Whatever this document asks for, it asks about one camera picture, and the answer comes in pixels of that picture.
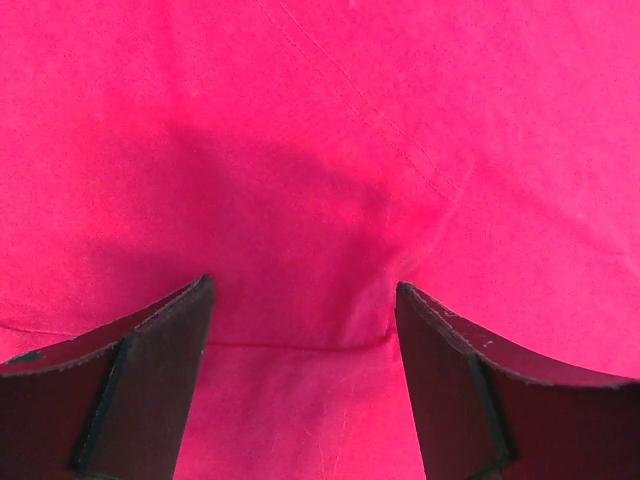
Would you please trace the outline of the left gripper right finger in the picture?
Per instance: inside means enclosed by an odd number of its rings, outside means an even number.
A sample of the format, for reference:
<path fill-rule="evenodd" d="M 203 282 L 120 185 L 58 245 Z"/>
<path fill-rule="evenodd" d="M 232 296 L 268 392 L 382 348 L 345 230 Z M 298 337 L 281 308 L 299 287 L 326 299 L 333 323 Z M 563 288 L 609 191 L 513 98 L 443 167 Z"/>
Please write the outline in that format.
<path fill-rule="evenodd" d="M 408 283 L 395 318 L 430 479 L 635 479 L 639 383 L 536 353 Z"/>

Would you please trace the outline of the crimson red t shirt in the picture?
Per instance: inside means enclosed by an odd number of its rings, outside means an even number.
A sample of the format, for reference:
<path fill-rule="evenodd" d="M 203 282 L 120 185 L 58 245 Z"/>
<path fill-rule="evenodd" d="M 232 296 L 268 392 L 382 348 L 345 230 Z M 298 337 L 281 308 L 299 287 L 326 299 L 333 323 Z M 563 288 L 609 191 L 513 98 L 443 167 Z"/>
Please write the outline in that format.
<path fill-rule="evenodd" d="M 409 282 L 639 373 L 635 1 L 5 1 L 1 356 L 208 274 L 180 479 L 420 479 Z"/>

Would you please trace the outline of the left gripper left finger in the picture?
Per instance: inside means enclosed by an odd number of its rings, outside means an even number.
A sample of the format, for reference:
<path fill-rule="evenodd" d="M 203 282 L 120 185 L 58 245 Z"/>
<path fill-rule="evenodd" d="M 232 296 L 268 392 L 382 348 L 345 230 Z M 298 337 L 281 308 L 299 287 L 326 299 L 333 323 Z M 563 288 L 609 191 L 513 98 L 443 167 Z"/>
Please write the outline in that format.
<path fill-rule="evenodd" d="M 4 479 L 171 479 L 209 336 L 204 275 L 1 365 Z"/>

